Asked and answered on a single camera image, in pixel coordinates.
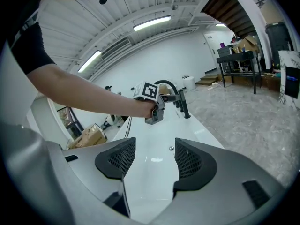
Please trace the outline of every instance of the wooden beam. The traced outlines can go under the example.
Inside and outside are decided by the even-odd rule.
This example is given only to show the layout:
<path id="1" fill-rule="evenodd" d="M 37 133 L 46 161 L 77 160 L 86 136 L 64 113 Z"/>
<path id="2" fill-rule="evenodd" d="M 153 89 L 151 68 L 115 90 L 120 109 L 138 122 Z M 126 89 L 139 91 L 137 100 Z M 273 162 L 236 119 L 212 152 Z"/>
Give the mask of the wooden beam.
<path id="1" fill-rule="evenodd" d="M 224 21 L 224 23 L 226 25 L 229 25 L 231 23 L 234 23 L 234 22 L 238 21 L 239 19 L 241 19 L 245 16 L 247 16 L 247 13 L 243 10 L 243 11 L 240 11 L 239 13 L 237 13 L 236 15 L 232 16 L 228 20 Z"/>
<path id="2" fill-rule="evenodd" d="M 239 37 L 246 37 L 250 32 L 253 32 L 253 31 L 255 31 L 254 26 L 246 28 L 246 29 L 238 32 L 237 34 Z"/>
<path id="3" fill-rule="evenodd" d="M 209 0 L 209 2 L 205 5 L 205 7 L 203 8 L 203 12 L 207 12 L 209 11 L 213 6 L 214 4 L 217 2 L 218 0 Z"/>
<path id="4" fill-rule="evenodd" d="M 220 17 L 220 19 L 221 19 L 222 21 L 226 21 L 228 18 L 230 18 L 231 16 L 237 14 L 237 13 L 238 13 L 239 11 L 241 11 L 242 9 L 243 9 L 243 7 L 242 7 L 240 4 L 238 4 L 238 5 L 236 5 L 234 8 L 232 8 L 230 11 L 228 11 L 226 14 L 222 15 L 222 16 Z"/>
<path id="5" fill-rule="evenodd" d="M 214 6 L 209 10 L 209 14 L 212 16 L 214 15 L 218 10 L 219 8 L 221 8 L 222 6 L 224 6 L 224 4 L 227 3 L 228 0 L 219 0 L 217 1 Z"/>
<path id="6" fill-rule="evenodd" d="M 235 22 L 230 24 L 231 29 L 235 30 L 238 26 L 241 26 L 244 23 L 251 22 L 250 18 L 248 15 L 236 20 Z"/>
<path id="7" fill-rule="evenodd" d="M 231 0 L 229 1 L 225 6 L 223 6 L 217 13 L 216 13 L 216 19 L 219 20 L 221 16 L 226 14 L 226 12 L 236 6 L 238 4 L 237 0 Z"/>
<path id="8" fill-rule="evenodd" d="M 244 30 L 244 29 L 246 29 L 246 28 L 249 28 L 249 27 L 253 27 L 253 24 L 252 24 L 251 21 L 246 22 L 246 23 L 244 23 L 244 24 L 242 24 L 242 25 L 236 27 L 236 28 L 234 29 L 234 31 L 235 31 L 235 32 L 239 32 L 239 31 L 242 31 L 242 30 Z"/>

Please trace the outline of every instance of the black t-shirt sleeve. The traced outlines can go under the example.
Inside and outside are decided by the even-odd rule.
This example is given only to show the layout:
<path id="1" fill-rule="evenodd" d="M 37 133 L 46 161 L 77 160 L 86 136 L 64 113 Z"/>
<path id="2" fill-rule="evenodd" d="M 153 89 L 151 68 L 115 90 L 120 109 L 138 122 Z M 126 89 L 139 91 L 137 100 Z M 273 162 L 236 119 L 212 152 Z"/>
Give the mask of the black t-shirt sleeve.
<path id="1" fill-rule="evenodd" d="M 12 53 L 25 74 L 54 63 L 44 50 L 42 31 L 38 23 L 30 26 L 15 43 Z"/>

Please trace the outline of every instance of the black trash can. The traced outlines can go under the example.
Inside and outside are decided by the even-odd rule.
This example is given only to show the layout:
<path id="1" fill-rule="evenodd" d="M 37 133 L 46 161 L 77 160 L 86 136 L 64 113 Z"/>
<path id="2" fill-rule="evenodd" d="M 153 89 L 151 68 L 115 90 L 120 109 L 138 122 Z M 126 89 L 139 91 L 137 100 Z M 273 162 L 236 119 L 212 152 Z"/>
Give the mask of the black trash can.
<path id="1" fill-rule="evenodd" d="M 266 33 L 269 36 L 272 57 L 274 62 L 274 68 L 280 69 L 280 58 L 278 51 L 289 50 L 289 45 L 291 50 L 293 50 L 292 41 L 288 29 L 286 28 L 284 22 L 277 22 L 273 24 L 268 24 L 266 26 Z"/>

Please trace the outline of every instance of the table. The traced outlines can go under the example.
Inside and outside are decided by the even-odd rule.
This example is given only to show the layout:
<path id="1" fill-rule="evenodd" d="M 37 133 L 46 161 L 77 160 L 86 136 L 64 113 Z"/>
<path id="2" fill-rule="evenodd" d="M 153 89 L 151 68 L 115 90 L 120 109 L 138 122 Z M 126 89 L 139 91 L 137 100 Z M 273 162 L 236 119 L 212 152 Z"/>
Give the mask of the table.
<path id="1" fill-rule="evenodd" d="M 253 58 L 256 58 L 257 66 L 258 66 L 258 72 L 254 71 L 254 66 L 253 66 L 253 62 L 252 62 Z M 233 73 L 232 69 L 231 69 L 231 66 L 230 66 L 230 62 L 234 63 L 234 61 L 239 61 L 239 60 L 250 60 L 250 66 L 252 68 L 252 72 Z M 220 69 L 221 69 L 221 74 L 222 74 L 223 86 L 224 87 L 225 87 L 224 76 L 230 76 L 232 83 L 234 83 L 233 82 L 233 77 L 235 77 L 235 76 L 252 77 L 253 87 L 254 87 L 254 94 L 256 94 L 256 77 L 258 77 L 258 76 L 260 77 L 260 87 L 262 86 L 261 68 L 259 66 L 259 61 L 258 61 L 256 52 L 248 51 L 248 52 L 240 52 L 240 53 L 236 53 L 236 54 L 232 54 L 232 55 L 227 55 L 227 56 L 224 56 L 224 57 L 217 58 L 217 62 L 218 62 L 219 66 L 220 66 Z M 223 73 L 223 70 L 222 70 L 222 66 L 221 66 L 222 62 L 228 62 L 228 65 L 229 65 L 229 72 L 226 72 L 225 74 Z"/>

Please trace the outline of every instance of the fluorescent light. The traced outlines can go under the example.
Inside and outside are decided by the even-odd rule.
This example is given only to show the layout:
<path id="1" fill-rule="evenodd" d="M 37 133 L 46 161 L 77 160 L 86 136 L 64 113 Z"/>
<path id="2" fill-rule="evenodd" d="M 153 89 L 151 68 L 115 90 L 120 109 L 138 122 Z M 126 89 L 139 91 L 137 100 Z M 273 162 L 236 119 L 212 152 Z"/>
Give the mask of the fluorescent light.
<path id="1" fill-rule="evenodd" d="M 95 52 L 95 53 L 93 54 L 93 56 L 91 56 L 91 57 L 89 58 L 89 60 L 87 60 L 87 61 L 85 62 L 85 64 L 78 70 L 78 72 L 79 72 L 79 73 L 82 73 L 82 72 L 87 68 L 87 66 L 88 66 L 93 60 L 95 60 L 96 57 L 99 56 L 100 54 L 101 54 L 100 51 Z"/>
<path id="2" fill-rule="evenodd" d="M 217 23 L 216 26 L 218 27 L 227 27 L 225 24 Z"/>
<path id="3" fill-rule="evenodd" d="M 166 22 L 166 21 L 169 21 L 171 19 L 171 16 L 165 16 L 165 17 L 160 17 L 160 18 L 155 18 L 153 20 L 150 20 L 150 21 L 147 21 L 147 22 L 143 22 L 139 25 L 136 25 L 133 27 L 133 29 L 135 31 L 138 31 L 138 30 L 141 30 L 143 28 L 146 28 L 146 27 L 149 27 L 149 26 L 152 26 L 154 24 L 157 24 L 157 23 L 162 23 L 162 22 Z"/>

